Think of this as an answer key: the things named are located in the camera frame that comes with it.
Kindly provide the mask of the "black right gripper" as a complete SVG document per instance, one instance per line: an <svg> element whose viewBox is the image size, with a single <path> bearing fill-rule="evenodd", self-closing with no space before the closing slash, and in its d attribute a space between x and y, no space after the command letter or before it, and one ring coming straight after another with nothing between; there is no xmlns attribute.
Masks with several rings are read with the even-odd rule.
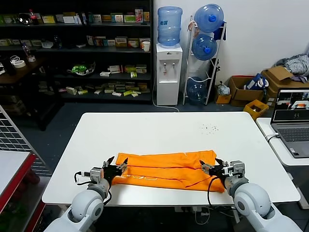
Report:
<svg viewBox="0 0 309 232"><path fill-rule="evenodd" d="M219 165L209 166L204 161L200 160L201 169L204 173L209 173L210 176L224 178L229 176L229 166L227 161L215 159Z"/></svg>

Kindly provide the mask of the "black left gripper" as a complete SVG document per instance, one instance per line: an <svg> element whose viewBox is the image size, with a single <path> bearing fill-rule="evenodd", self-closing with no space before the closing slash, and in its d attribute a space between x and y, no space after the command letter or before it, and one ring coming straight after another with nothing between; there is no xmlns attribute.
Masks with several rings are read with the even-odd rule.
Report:
<svg viewBox="0 0 309 232"><path fill-rule="evenodd" d="M114 156L103 162L103 178L107 181L113 181L116 176L121 176L122 172L125 172L127 169L128 158L126 158L119 166L109 166L113 159Z"/></svg>

